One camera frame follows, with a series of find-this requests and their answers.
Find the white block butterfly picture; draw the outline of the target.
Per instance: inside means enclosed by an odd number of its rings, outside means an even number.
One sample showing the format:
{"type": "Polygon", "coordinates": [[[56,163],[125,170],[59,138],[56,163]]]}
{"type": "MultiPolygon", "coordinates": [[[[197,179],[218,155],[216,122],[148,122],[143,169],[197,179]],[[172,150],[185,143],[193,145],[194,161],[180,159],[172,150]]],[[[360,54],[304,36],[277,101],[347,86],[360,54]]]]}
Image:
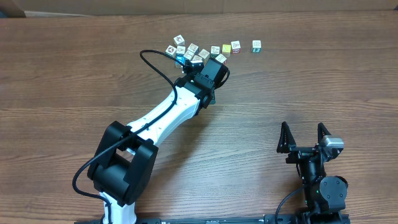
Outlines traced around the white block butterfly picture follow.
{"type": "Polygon", "coordinates": [[[198,55],[194,55],[192,61],[203,61],[203,58],[198,55]]]}

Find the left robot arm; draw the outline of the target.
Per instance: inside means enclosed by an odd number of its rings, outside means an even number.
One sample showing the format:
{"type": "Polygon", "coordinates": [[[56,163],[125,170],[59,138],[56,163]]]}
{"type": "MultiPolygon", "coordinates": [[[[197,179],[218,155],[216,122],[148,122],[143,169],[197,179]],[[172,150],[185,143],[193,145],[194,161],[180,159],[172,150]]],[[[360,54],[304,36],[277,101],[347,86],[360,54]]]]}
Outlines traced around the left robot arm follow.
{"type": "Polygon", "coordinates": [[[170,94],[142,118],[105,130],[87,176],[104,202],[101,223],[135,223],[135,202],[146,188],[159,146],[180,124],[215,103],[215,90],[230,71],[213,58],[189,62],[170,94]]]}

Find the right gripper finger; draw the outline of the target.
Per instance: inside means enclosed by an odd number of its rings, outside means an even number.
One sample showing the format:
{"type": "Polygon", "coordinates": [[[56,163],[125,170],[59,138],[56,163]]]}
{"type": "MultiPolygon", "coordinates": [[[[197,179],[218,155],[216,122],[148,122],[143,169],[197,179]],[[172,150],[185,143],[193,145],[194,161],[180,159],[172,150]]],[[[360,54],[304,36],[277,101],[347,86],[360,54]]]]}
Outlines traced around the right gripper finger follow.
{"type": "Polygon", "coordinates": [[[319,145],[328,145],[331,134],[323,123],[318,123],[317,136],[319,145]]]}
{"type": "Polygon", "coordinates": [[[280,138],[277,145],[278,153],[289,153],[292,148],[297,147],[295,139],[286,121],[281,124],[280,138]]]}

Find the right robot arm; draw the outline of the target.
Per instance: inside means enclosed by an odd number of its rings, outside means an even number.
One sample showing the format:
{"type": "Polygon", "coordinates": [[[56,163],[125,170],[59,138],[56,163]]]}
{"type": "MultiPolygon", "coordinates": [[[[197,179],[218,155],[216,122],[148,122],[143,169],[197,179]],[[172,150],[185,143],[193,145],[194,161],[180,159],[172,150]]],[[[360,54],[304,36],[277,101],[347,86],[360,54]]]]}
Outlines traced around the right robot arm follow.
{"type": "Polygon", "coordinates": [[[289,193],[278,205],[274,222],[279,222],[283,204],[297,193],[304,193],[306,206],[299,208],[288,221],[292,223],[349,223],[349,216],[343,215],[346,208],[348,182],[342,176],[328,176],[325,163],[336,159],[344,149],[339,136],[332,135],[323,123],[317,126],[317,143],[312,147],[298,147],[284,121],[281,124],[277,152],[287,154],[285,162],[294,164],[302,186],[289,193]]]}

